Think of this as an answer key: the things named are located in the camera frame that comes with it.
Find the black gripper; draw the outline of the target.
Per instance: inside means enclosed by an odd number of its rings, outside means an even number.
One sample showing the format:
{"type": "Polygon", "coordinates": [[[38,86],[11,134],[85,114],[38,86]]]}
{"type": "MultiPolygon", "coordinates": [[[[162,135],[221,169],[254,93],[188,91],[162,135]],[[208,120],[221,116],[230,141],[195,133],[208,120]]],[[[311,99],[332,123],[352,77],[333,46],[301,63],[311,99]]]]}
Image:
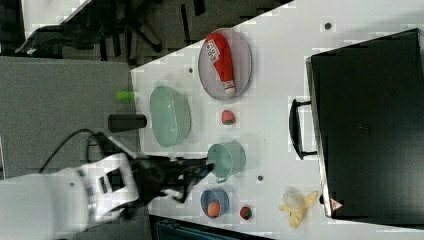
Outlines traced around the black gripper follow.
{"type": "Polygon", "coordinates": [[[158,197],[184,203],[189,195],[185,186],[197,185],[214,170],[214,164],[181,165],[168,157],[150,156],[131,162],[138,190],[137,204],[149,204],[158,197]]]}

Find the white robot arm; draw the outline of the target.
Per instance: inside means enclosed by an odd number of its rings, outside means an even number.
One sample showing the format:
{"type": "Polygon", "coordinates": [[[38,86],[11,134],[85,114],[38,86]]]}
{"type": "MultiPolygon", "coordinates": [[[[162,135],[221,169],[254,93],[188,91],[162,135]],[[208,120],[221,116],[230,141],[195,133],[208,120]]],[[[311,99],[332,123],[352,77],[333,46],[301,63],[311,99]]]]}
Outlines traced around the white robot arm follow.
{"type": "Polygon", "coordinates": [[[163,197],[183,203],[212,172],[206,159],[132,158],[124,153],[56,173],[1,182],[1,240],[61,240],[163,197]]]}

